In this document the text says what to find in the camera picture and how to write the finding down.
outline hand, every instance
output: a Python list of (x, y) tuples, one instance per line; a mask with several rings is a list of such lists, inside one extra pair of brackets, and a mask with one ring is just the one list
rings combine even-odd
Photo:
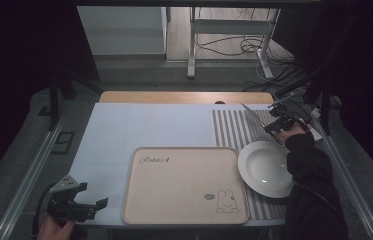
[(45, 221), (42, 226), (40, 226), (37, 239), (69, 240), (75, 224), (75, 221), (68, 221), (65, 226), (61, 228), (49, 214), (46, 214)]
[(283, 142), (286, 142), (286, 140), (296, 134), (305, 134), (304, 129), (302, 129), (301, 125), (299, 123), (294, 122), (292, 127), (287, 130), (287, 131), (282, 131), (282, 132), (276, 132), (275, 135), (280, 138)]

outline striped placemat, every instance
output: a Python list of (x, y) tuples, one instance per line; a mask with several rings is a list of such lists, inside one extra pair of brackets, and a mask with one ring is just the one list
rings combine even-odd
[[(268, 110), (254, 110), (264, 124), (275, 120)], [(245, 110), (212, 110), (216, 146), (232, 147), (239, 153), (255, 141), (274, 141)], [(250, 220), (282, 220), (287, 198), (265, 197), (246, 185)]]

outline beige tray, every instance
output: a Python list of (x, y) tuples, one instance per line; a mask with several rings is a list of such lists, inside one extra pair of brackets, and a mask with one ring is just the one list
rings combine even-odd
[(241, 224), (249, 218), (232, 148), (139, 148), (123, 208), (129, 224)]

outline round white plate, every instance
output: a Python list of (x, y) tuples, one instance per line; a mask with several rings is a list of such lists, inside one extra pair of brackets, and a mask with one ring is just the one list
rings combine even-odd
[(274, 142), (257, 141), (239, 153), (239, 173), (249, 187), (272, 198), (289, 196), (293, 183), (286, 168), (288, 150)]

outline black sleeve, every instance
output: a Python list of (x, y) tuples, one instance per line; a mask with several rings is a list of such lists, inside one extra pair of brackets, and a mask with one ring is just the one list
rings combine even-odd
[(293, 240), (348, 239), (329, 157), (306, 134), (286, 141), (288, 171), (295, 185), (288, 199), (285, 238)]

